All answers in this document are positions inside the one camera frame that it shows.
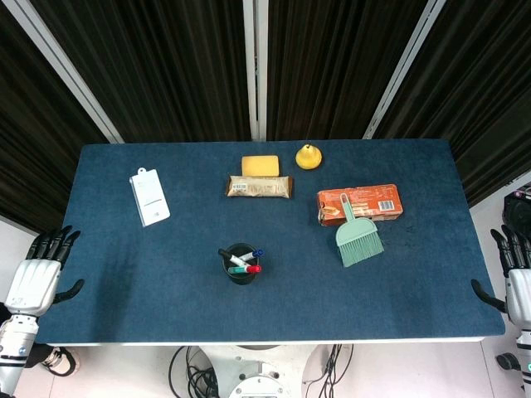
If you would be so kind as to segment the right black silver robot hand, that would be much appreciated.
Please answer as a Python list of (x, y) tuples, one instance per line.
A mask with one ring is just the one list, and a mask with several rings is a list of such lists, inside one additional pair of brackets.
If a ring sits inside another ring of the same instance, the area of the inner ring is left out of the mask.
[(521, 330), (531, 331), (531, 241), (506, 225), (502, 233), (490, 230), (498, 251), (505, 282), (505, 299), (487, 294), (480, 282), (470, 281), (475, 295), (501, 313)]

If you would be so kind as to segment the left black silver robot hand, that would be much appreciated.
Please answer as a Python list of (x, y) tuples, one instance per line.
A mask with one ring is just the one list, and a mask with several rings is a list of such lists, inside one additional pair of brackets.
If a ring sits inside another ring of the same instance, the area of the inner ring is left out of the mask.
[(54, 304), (73, 299), (85, 281), (78, 279), (73, 286), (58, 292), (61, 273), (71, 249), (80, 236), (71, 226), (38, 235), (31, 243), (25, 259), (14, 274), (3, 303), (12, 315), (39, 318)]

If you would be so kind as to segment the black capped white marker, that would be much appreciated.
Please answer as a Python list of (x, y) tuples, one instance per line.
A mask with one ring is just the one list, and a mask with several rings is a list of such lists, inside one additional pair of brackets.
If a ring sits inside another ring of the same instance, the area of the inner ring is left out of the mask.
[(239, 257), (236, 257), (235, 255), (229, 253), (226, 250), (219, 249), (218, 254), (224, 259), (232, 262), (234, 265), (237, 265), (238, 267), (247, 267), (248, 264), (244, 260), (242, 260)]

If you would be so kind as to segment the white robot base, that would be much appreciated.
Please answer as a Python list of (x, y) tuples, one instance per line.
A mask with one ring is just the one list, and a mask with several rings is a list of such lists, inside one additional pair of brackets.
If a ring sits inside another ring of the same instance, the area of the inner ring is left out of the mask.
[(219, 398), (302, 398), (303, 375), (315, 344), (206, 345)]

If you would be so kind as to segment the black caster wheel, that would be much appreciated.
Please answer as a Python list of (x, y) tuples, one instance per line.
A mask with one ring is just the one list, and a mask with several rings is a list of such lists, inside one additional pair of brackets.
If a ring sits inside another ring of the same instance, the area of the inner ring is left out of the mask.
[(519, 359), (510, 352), (499, 354), (495, 357), (499, 367), (506, 371), (521, 371)]

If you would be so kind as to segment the black trouser leg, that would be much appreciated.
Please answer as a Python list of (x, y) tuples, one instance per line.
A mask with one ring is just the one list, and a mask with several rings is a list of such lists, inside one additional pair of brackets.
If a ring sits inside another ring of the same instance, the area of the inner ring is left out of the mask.
[(53, 350), (53, 346), (35, 343), (27, 358), (25, 368), (32, 368), (35, 365), (44, 362), (53, 353)]

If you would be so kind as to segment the black electronic device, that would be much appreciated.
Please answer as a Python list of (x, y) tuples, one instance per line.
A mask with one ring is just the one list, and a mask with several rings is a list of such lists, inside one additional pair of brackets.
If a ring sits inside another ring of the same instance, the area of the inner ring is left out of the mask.
[(502, 218), (513, 229), (531, 228), (531, 185), (526, 184), (504, 198)]

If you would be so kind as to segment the black white shoe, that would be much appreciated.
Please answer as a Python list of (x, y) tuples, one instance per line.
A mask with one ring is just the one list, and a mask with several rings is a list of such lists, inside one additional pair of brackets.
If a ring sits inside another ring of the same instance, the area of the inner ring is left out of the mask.
[(53, 376), (74, 375), (80, 368), (80, 358), (73, 349), (54, 347), (51, 354), (41, 363)]

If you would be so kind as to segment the blue felt table cover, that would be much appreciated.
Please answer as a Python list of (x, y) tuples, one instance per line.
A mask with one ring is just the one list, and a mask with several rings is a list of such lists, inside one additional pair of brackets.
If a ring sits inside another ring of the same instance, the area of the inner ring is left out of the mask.
[[(324, 342), (487, 337), (504, 320), (474, 294), (490, 278), (447, 142), (325, 140), (300, 169), (290, 142), (93, 144), (82, 149), (64, 222), (80, 232), (61, 287), (80, 293), (40, 322), (57, 344)], [(228, 197), (241, 158), (277, 155), (291, 198)], [(171, 216), (143, 227), (129, 178), (156, 169)], [(378, 224), (384, 251), (344, 268), (317, 219), (324, 189), (391, 183), (403, 213)], [(219, 249), (263, 250), (231, 282)]]

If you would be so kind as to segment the black pleated curtain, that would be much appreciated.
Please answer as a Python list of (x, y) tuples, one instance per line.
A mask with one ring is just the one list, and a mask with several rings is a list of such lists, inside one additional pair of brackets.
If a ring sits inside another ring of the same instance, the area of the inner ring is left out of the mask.
[(0, 0), (0, 216), (60, 227), (82, 148), (106, 141)]
[(269, 0), (267, 138), (361, 139), (427, 0)]
[(31, 0), (128, 143), (251, 139), (242, 0)]
[(446, 140), (469, 205), (531, 170), (531, 0), (446, 0), (374, 138)]

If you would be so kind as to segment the mint green hand broom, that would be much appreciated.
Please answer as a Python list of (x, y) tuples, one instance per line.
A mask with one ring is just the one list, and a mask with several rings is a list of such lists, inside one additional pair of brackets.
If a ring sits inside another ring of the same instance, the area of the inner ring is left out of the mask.
[(374, 222), (356, 218), (346, 193), (340, 194), (346, 221), (337, 229), (335, 240), (344, 268), (381, 254), (384, 249)]

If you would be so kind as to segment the orange cardboard snack box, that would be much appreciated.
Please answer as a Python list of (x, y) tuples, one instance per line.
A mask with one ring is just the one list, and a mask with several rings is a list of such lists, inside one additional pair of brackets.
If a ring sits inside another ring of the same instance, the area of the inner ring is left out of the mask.
[(403, 213), (394, 184), (323, 190), (317, 194), (318, 221), (322, 226), (339, 226), (346, 221), (340, 196), (346, 194), (356, 218), (372, 221), (396, 220)]

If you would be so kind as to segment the brown snack bar wrapper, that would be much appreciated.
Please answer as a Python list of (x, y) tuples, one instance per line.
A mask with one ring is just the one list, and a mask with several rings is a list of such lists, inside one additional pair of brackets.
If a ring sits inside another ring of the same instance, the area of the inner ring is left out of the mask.
[(280, 197), (291, 198), (292, 177), (230, 176), (227, 182), (228, 197)]

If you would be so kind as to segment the yellow pear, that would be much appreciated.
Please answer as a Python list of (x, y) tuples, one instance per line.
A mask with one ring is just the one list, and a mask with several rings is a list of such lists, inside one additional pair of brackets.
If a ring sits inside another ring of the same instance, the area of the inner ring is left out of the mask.
[(322, 162), (323, 156), (319, 148), (307, 143), (295, 155), (296, 164), (304, 170), (316, 169)]

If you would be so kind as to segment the white frame post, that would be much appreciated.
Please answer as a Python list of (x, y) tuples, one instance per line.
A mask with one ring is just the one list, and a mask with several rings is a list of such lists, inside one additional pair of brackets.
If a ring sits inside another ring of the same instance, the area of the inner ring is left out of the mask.
[(374, 134), (377, 132), (379, 125), (383, 121), (387, 111), (394, 101), (398, 90), (407, 77), (414, 60), (417, 58), (420, 49), (422, 48), (426, 38), (431, 32), (431, 29), (433, 28), (437, 18), (439, 17), (441, 10), (446, 5), (446, 1), (447, 0), (426, 1), (426, 6), (422, 11), (419, 20), (412, 31), (412, 34), (410, 35), (410, 38), (391, 75), (391, 78), (388, 81), (378, 105), (373, 112), (373, 116), (365, 129), (363, 139), (372, 139), (374, 137)]
[(251, 139), (267, 139), (269, 0), (242, 0)]
[(90, 87), (80, 75), (30, 0), (0, 0), (109, 143), (125, 143)]

